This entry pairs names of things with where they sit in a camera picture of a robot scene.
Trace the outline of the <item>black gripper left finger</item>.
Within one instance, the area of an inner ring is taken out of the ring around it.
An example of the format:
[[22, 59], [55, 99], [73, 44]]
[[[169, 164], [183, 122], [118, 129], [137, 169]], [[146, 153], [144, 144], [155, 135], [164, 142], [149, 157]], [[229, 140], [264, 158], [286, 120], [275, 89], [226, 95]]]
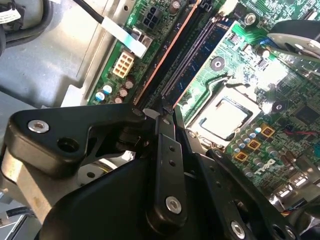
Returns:
[[170, 114], [127, 103], [23, 110], [8, 121], [1, 170], [42, 225], [66, 195], [134, 160], [181, 160]]

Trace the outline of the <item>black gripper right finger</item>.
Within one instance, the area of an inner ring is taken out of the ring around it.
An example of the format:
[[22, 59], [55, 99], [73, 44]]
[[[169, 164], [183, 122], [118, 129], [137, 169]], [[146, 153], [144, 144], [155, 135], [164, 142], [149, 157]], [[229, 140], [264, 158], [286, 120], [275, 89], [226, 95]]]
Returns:
[[180, 107], [173, 110], [183, 167], [193, 177], [196, 210], [214, 240], [298, 240], [294, 227], [217, 148], [205, 151], [184, 125]]

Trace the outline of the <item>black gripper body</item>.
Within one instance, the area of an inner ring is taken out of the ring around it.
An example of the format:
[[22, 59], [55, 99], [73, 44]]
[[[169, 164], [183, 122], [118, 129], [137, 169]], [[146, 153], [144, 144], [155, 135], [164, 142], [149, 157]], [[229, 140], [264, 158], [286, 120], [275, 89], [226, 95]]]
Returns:
[[222, 240], [224, 229], [180, 159], [133, 160], [67, 194], [43, 240]]

